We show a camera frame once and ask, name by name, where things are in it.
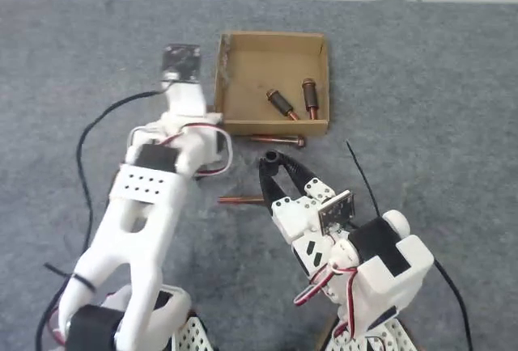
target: perforated white plate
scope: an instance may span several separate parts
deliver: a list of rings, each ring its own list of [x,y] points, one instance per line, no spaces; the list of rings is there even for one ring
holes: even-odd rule
[[[374,351],[418,351],[398,319],[391,319],[367,337],[346,341],[344,336],[329,340],[325,351],[367,351],[370,343]]]
[[[174,351],[213,351],[198,317],[190,317],[172,343],[175,345]]]

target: robotic arm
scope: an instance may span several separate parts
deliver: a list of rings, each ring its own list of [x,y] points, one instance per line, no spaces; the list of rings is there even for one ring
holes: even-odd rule
[[[274,181],[280,166],[300,198],[292,200]],[[337,195],[305,166],[275,150],[259,162],[259,179],[265,205],[309,279],[294,304],[303,305],[319,291],[338,304],[332,338],[344,345],[386,334],[380,329],[410,304],[434,262],[421,239],[410,234],[406,218],[390,210],[348,232],[353,194]]]
[[[188,319],[189,295],[162,285],[161,265],[185,202],[188,181],[230,166],[231,139],[207,113],[198,83],[199,48],[170,45],[163,59],[169,109],[158,121],[134,129],[125,161],[91,246],[79,258],[59,304],[58,323],[67,351],[159,351]],[[228,161],[216,170],[201,167]],[[136,231],[138,223],[144,227]],[[90,305],[96,289],[121,264],[129,264],[125,311]]]

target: cardboard box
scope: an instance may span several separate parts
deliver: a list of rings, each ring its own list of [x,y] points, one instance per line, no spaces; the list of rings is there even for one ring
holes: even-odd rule
[[[322,34],[227,32],[222,35],[214,107],[232,134],[322,135],[329,126],[329,66]],[[313,78],[318,120],[306,112],[302,81]],[[300,121],[283,116],[266,98],[274,88],[290,102]]]

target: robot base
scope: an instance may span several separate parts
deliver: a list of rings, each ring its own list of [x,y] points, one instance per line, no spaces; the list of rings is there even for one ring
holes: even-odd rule
[[[368,336],[348,341],[345,336],[331,338],[329,331],[324,344],[318,351],[419,351],[420,349],[411,340],[409,333],[398,319],[391,319],[387,323],[370,331]]]

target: metal cylinder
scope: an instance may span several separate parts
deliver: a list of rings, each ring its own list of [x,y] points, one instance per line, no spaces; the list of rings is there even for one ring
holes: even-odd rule
[[[311,119],[318,119],[318,98],[316,97],[316,83],[312,78],[305,78],[302,81],[302,91],[304,92],[304,102],[306,111],[309,112]]]
[[[262,196],[221,196],[219,204],[256,204],[263,205],[265,200]]]
[[[247,137],[249,141],[264,142],[264,143],[278,143],[283,145],[292,145],[297,149],[302,149],[306,146],[306,138],[301,135],[292,137],[278,137],[274,135],[252,135]]]
[[[293,121],[299,120],[299,116],[293,112],[293,106],[278,90],[268,90],[266,97],[281,114],[290,117]]]

